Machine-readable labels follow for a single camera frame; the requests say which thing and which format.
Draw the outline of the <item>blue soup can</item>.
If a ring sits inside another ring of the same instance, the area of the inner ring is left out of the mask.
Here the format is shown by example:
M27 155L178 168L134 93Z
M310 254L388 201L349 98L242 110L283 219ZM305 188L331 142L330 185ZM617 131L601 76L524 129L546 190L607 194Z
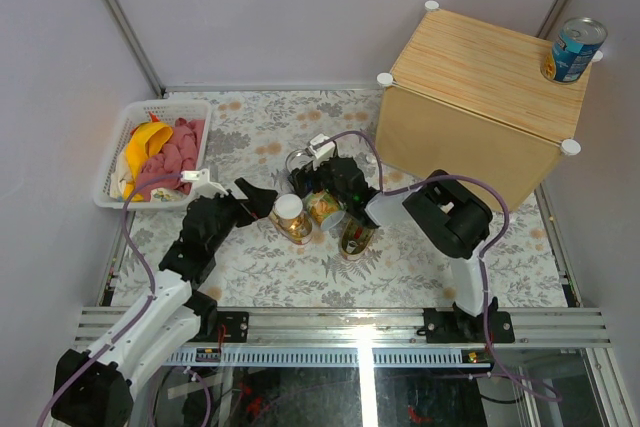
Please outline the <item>blue soup can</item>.
M285 173L286 173L286 180L290 185L291 189L292 189L292 186L289 182L289 174L291 173L291 171L294 168L302 167L306 164L311 164L311 162L312 162L312 158L307 155L304 149L294 150L287 155L285 160Z
M607 36L606 27L592 18L567 20L541 64L542 75L557 83L578 81Z

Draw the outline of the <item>yellow jar white lid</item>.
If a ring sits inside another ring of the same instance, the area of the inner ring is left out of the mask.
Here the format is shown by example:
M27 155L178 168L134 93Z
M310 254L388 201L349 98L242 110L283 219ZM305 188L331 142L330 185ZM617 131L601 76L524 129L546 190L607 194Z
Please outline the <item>yellow jar white lid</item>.
M279 196L269 214L269 219L276 229L287 239L297 245L304 245L311 240L313 225L303 202L295 194Z

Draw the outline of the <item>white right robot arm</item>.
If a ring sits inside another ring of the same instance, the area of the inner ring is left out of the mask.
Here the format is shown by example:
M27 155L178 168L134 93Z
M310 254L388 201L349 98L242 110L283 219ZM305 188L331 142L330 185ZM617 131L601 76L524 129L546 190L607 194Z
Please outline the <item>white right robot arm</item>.
M354 159L339 156L319 164L310 161L287 173L297 195L307 198L319 192L328 194L360 230L373 231L404 220L414 222L450 259L458 294L454 307L460 311L455 319L458 334L474 342L490 332L495 299L489 293L484 257L504 232L488 238L492 211L467 186L477 186L494 197L507 227L508 207L493 187L468 176L436 170L404 189L383 191L369 185Z

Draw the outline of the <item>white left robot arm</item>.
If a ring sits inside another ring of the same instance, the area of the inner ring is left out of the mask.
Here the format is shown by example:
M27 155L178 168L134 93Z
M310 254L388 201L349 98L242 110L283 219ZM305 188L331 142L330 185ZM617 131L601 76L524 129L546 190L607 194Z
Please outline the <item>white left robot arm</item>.
M199 288L232 230L267 217L278 197L243 178L235 184L242 198L220 186L205 187L188 204L149 292L88 348L63 354L43 418L69 426L123 426L139 392L171 354L192 339L204 342L217 334L217 303Z

